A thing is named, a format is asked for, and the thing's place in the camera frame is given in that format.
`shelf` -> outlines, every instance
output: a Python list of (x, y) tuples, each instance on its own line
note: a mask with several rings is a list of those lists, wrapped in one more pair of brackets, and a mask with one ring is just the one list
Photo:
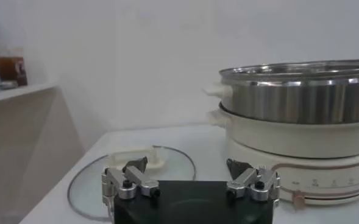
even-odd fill
[(16, 89), (0, 90), (0, 100), (6, 100), (16, 96), (22, 96), (29, 93), (50, 89), (55, 87), (56, 85), (56, 83), (44, 83), (19, 87)]

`white countertop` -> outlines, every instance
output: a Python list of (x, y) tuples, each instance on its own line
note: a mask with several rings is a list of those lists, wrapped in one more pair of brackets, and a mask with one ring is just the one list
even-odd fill
[[(230, 175), (225, 165), (224, 138), (223, 129), (209, 125), (106, 133), (21, 224), (100, 223), (85, 219), (71, 210), (66, 199), (67, 187), (73, 176), (92, 160), (124, 147), (136, 145), (174, 147), (186, 152), (194, 160), (198, 180), (229, 180)], [(274, 216), (275, 224), (356, 222), (359, 222), (359, 201), (339, 206), (310, 206), (299, 212), (294, 212), (291, 204), (282, 202)]]

